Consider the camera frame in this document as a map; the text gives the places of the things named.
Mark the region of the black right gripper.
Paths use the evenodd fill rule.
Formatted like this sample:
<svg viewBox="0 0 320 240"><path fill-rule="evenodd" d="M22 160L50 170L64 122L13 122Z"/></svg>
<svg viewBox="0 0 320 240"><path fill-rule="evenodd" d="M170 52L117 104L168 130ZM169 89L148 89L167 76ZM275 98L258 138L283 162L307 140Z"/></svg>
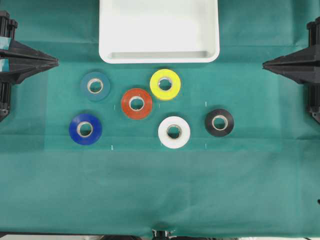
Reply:
<svg viewBox="0 0 320 240"><path fill-rule="evenodd" d="M264 62L263 69L282 75L298 84L308 84L307 111L320 123L320 21L311 21L308 47Z"/></svg>

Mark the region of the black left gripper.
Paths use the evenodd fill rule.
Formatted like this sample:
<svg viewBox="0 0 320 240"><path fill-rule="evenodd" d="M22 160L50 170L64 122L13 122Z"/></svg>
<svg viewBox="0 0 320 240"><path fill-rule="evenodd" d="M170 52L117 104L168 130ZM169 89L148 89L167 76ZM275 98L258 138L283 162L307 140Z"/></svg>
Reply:
<svg viewBox="0 0 320 240"><path fill-rule="evenodd" d="M10 14L0 11L0 121L11 110L12 85L21 84L26 78L59 66L59 60L37 49L22 44L15 39L18 23L10 19ZM9 70L9 58L44 61L49 65L36 65L31 68Z"/></svg>

